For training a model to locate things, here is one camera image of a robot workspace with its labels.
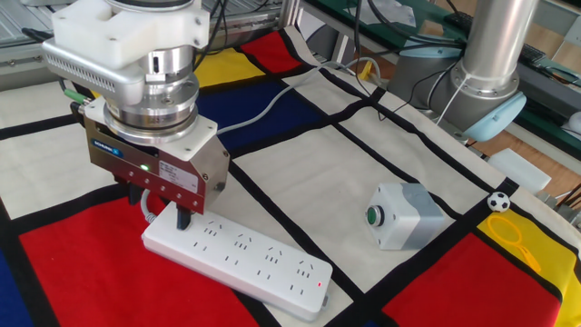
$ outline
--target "green button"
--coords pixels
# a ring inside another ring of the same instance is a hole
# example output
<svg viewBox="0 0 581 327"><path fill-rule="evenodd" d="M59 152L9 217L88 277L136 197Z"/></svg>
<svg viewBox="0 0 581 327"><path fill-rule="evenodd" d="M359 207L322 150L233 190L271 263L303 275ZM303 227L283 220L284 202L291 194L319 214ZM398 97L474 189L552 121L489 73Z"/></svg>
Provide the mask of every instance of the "green button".
<svg viewBox="0 0 581 327"><path fill-rule="evenodd" d="M367 209L367 222L369 224L374 224L378 219L377 213L373 207Z"/></svg>

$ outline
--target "white cable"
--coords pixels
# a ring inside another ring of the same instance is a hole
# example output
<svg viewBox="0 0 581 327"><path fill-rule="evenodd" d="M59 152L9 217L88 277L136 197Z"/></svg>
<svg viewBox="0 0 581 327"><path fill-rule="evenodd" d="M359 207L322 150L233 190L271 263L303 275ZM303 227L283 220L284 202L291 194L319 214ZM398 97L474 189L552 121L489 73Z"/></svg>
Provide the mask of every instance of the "white cable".
<svg viewBox="0 0 581 327"><path fill-rule="evenodd" d="M279 101L279 99L285 95L287 92L289 92L290 90L294 89L295 87L305 83L308 79L310 79L311 77L313 77L319 70L321 70L324 67L330 66L330 65L334 65L334 66L338 66L342 69L348 69L349 67L353 66L354 64L356 64L359 61L369 61L372 62L373 65L375 66L375 70L377 72L377 74L379 76L381 76L380 72L379 72L379 65L378 63L373 59L373 58L369 58L369 57L361 57L359 60L353 60L352 62L348 63L348 64L341 64L341 63L336 63L336 62L326 62L324 64L321 64L320 66L317 66L316 68L311 69L307 75L300 80L298 83L293 84L293 85L289 85L287 86L284 90L282 90L280 93L276 94L276 96L271 100L271 102L269 103L269 105L267 105L267 107L262 110L262 112L258 115L256 115L254 118L249 119L245 122L242 123L238 123L238 124L234 124L228 127L224 127L221 128L220 130L218 130L218 132L216 133L217 135L229 132L229 131L233 131L235 129L239 129L242 128L244 126L248 126L249 124L254 124L256 122L258 122L262 117L264 117L265 114L267 114L272 107L274 106L274 104L276 104L277 101Z"/></svg>
<svg viewBox="0 0 581 327"><path fill-rule="evenodd" d="M460 86L458 87L458 89L456 89L456 92L454 92L454 94L452 95L452 97L450 98L450 101L448 101L448 104L446 104L446 107L444 108L444 111L442 112L442 114L439 116L438 121L436 122L436 126L439 125L439 122L442 121L442 118L444 118L444 114L446 114L446 111L448 110L448 108L450 107L450 105L452 104L452 102L454 101L454 98L456 98L456 95L458 95L458 92L460 92L460 90L462 89L462 86L464 86L464 83L470 78L470 75L466 75L466 77L464 77L464 80L462 81L462 83L460 83Z"/></svg>
<svg viewBox="0 0 581 327"><path fill-rule="evenodd" d="M143 191L141 206L142 206L142 213L145 217L147 223L153 223L157 215L155 213L150 213L149 209L147 209L147 198L149 197L149 190Z"/></svg>

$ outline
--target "red fabric square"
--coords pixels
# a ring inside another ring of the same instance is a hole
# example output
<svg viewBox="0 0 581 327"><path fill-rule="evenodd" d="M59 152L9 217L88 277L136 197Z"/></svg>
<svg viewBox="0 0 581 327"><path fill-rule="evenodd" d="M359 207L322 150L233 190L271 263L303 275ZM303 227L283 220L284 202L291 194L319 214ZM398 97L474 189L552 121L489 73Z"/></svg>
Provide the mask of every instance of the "red fabric square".
<svg viewBox="0 0 581 327"><path fill-rule="evenodd" d="M560 303L469 234L383 308L400 327L554 326Z"/></svg>
<svg viewBox="0 0 581 327"><path fill-rule="evenodd" d="M139 205L105 203L22 235L63 326L256 326L232 290L150 253Z"/></svg>
<svg viewBox="0 0 581 327"><path fill-rule="evenodd" d="M255 41L241 46L247 55L253 55L271 73L290 71L301 65L289 54L279 32L272 32Z"/></svg>

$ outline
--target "label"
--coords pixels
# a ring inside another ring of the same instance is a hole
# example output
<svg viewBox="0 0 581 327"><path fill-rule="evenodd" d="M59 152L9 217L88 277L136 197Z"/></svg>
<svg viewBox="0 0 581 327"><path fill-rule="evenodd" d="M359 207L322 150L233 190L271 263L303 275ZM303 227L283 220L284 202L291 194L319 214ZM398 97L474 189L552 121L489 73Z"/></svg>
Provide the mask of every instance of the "label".
<svg viewBox="0 0 581 327"><path fill-rule="evenodd" d="M172 164L160 161L160 177L192 193L198 193L198 176Z"/></svg>
<svg viewBox="0 0 581 327"><path fill-rule="evenodd" d="M95 139L91 139L91 144L94 147L99 148L99 149L101 149L109 154L123 158L123 153L121 152L121 150L116 149L116 148L112 147L111 145L104 144L103 142L97 141Z"/></svg>

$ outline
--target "power outlet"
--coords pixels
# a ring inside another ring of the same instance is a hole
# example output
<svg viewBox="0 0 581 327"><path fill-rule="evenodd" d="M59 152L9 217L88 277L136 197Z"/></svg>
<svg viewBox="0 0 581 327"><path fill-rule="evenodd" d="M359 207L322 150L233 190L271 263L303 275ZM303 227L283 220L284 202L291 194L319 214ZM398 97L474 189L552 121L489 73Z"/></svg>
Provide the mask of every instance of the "power outlet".
<svg viewBox="0 0 581 327"><path fill-rule="evenodd" d="M326 302L330 264L215 213L175 228L170 203L142 235L145 247L176 263L312 322Z"/></svg>

